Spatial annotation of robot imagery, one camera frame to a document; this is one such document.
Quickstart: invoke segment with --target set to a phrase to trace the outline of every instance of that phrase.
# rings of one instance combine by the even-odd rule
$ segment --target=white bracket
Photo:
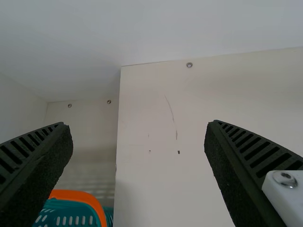
[[[303,227],[303,170],[268,172],[262,191],[287,227]]]

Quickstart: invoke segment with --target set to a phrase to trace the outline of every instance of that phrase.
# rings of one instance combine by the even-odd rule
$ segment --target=screw head
[[[278,184],[287,188],[295,188],[298,186],[295,177],[286,171],[275,171],[273,173],[273,178]]]
[[[193,67],[193,63],[188,62],[188,63],[186,64],[186,66],[187,66],[188,68],[191,68],[191,67]]]

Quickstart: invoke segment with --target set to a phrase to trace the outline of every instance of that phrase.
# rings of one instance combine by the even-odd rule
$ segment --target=plastic basket
[[[33,227],[111,227],[113,209],[103,211],[91,194],[73,190],[53,190]]]
[[[83,202],[50,199],[33,227],[101,227],[95,210]]]

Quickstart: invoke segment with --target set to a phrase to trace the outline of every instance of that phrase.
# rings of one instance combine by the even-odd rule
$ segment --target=scratch mark
[[[173,111],[172,111],[172,109],[171,109],[170,103],[169,103],[168,99],[166,98],[166,96],[164,96],[164,97],[165,97],[165,99],[166,99],[166,101],[167,101],[167,103],[168,103],[168,105],[169,105],[169,109],[170,109],[170,111],[171,111],[171,116],[172,116],[172,121],[175,123],[174,113],[173,113]]]
[[[175,123],[174,112],[172,111],[172,108],[170,106],[169,100],[167,99],[166,95],[164,95],[164,97],[165,97],[165,99],[167,101],[167,104],[169,105],[172,121],[174,122],[174,126],[175,126],[175,129],[176,129],[176,140],[178,140],[178,130],[177,130],[176,123]]]

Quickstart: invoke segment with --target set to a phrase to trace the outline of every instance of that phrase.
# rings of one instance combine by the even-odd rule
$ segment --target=white ceiling panel
[[[0,71],[47,101],[117,96],[120,67],[303,46],[301,0],[8,0]]]

